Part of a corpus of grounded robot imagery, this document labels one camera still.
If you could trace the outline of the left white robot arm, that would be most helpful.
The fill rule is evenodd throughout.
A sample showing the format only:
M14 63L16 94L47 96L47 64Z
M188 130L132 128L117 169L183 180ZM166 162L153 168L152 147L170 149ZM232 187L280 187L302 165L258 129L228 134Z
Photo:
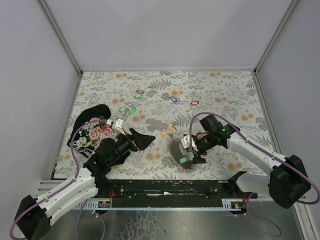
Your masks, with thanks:
M106 177L111 168L123 164L132 152L145 150L156 139L133 128L129 131L129 134L118 134L116 139L103 139L74 177L37 197L28 195L22 199L13 225L25 239L42 239L59 218L77 205L89 198L111 195Z

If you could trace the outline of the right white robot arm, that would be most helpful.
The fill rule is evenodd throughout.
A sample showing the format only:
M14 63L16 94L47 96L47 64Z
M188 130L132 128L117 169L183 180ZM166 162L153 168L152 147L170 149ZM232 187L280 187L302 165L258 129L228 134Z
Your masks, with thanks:
M279 206L288 209L311 189L303 162L296 155L288 157L268 151L245 136L237 126L223 125L212 114L201 119L200 124L205 136L199 138L189 133L180 140L181 153L193 153L191 160L180 161L184 167L206 163L204 156L208 150L220 146L241 155L264 172L264 175L254 175L244 171L234 176L236 186L244 193L269 196Z

